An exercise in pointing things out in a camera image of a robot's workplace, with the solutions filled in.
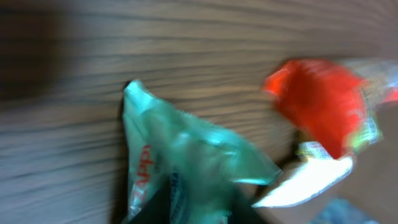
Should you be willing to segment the orange spaghetti packet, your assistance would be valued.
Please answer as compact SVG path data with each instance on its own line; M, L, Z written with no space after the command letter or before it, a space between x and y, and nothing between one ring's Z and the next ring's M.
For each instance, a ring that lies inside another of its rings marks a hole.
M397 62L293 59L269 75L262 89L280 114L338 159L366 119L376 119L379 105L397 100Z

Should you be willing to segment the teal wet wipes packet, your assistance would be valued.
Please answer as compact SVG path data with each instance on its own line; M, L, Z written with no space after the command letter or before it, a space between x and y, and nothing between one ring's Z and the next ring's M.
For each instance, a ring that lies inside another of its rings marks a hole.
M227 223L238 184L270 185L281 170L252 143L224 127L176 109L139 80L124 89L132 220L166 180L170 223Z

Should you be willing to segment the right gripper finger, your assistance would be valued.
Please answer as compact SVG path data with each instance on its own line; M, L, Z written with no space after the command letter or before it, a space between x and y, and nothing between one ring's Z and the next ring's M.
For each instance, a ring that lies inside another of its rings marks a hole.
M128 224L169 224L171 186L166 180L144 208Z

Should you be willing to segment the green snack packet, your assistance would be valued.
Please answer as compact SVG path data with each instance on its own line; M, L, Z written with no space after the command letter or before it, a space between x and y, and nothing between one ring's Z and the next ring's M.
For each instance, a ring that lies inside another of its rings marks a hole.
M338 157L341 159L347 154L353 152L355 155L366 149L369 145L377 143L382 139L382 132L379 129L376 119L369 116L366 121L362 124L361 128L354 133L348 141L348 150L342 156ZM333 159L331 154L316 141L301 140L296 150L302 160L307 159Z

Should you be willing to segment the white cream tube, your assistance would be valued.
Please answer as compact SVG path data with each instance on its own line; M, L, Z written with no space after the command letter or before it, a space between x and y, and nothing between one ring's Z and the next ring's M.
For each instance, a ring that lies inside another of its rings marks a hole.
M286 208L303 204L333 187L350 175L354 160L312 159L297 162L285 170L271 191L252 205L253 208Z

